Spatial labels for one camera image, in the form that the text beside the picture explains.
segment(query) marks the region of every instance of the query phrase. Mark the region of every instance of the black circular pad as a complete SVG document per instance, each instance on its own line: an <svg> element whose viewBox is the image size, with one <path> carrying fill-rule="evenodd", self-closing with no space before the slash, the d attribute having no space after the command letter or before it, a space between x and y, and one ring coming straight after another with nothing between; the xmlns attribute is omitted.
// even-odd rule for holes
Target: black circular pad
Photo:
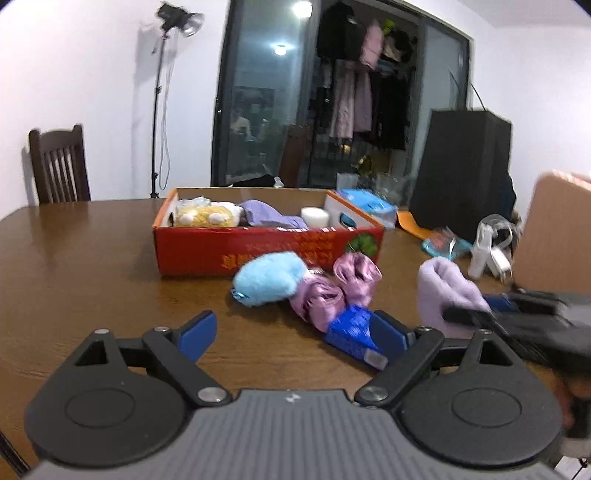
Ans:
<svg viewBox="0 0 591 480"><path fill-rule="evenodd" d="M531 461L562 428L554 396L526 367L477 365L418 384L400 420L431 454L471 468Z"/></svg>
<svg viewBox="0 0 591 480"><path fill-rule="evenodd" d="M42 458L80 468L126 465L160 450L183 427L186 406L173 387L98 367L74 370L68 382L50 378L29 403L25 429Z"/></svg>

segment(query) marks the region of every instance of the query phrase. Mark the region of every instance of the ceiling light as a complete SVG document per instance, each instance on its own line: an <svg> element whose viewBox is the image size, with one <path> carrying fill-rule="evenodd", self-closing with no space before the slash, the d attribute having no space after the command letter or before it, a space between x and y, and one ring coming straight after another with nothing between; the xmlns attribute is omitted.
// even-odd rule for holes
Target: ceiling light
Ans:
<svg viewBox="0 0 591 480"><path fill-rule="evenodd" d="M287 47L285 45L277 45L275 46L275 55L279 55L282 57L283 55L287 54Z"/></svg>
<svg viewBox="0 0 591 480"><path fill-rule="evenodd" d="M291 9L294 11L297 18L310 18L312 16L312 2L309 0L296 2Z"/></svg>

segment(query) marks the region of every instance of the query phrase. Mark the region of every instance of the metal screw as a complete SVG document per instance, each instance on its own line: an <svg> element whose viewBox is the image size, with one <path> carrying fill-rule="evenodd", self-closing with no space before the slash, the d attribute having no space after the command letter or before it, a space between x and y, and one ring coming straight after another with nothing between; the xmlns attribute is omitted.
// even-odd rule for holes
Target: metal screw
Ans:
<svg viewBox="0 0 591 480"><path fill-rule="evenodd" d="M206 401L207 403L218 403L228 396L223 388L219 387L206 387L199 390L197 397L199 400Z"/></svg>
<svg viewBox="0 0 591 480"><path fill-rule="evenodd" d="M365 401L382 401L388 398L388 390L383 387L363 387L359 396Z"/></svg>

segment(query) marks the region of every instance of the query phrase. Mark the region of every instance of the light blue plush toy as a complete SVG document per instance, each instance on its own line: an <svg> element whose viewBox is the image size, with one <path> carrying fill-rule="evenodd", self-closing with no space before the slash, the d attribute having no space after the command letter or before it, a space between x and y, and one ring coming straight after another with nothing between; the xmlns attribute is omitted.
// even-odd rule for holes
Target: light blue plush toy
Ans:
<svg viewBox="0 0 591 480"><path fill-rule="evenodd" d="M247 307L288 299L296 294L307 270L304 261L293 252L263 255L238 271L232 297Z"/></svg>

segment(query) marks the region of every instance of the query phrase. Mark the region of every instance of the pink jacket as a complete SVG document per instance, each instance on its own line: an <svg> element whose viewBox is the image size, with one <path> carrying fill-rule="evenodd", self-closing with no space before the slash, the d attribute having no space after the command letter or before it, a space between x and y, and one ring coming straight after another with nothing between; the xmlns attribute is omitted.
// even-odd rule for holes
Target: pink jacket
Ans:
<svg viewBox="0 0 591 480"><path fill-rule="evenodd" d="M382 46L384 44L384 33L379 27L377 21L369 26L363 46L361 47L361 58L359 61L363 65L367 65L372 70L375 70L378 65L379 56L382 54Z"/></svg>

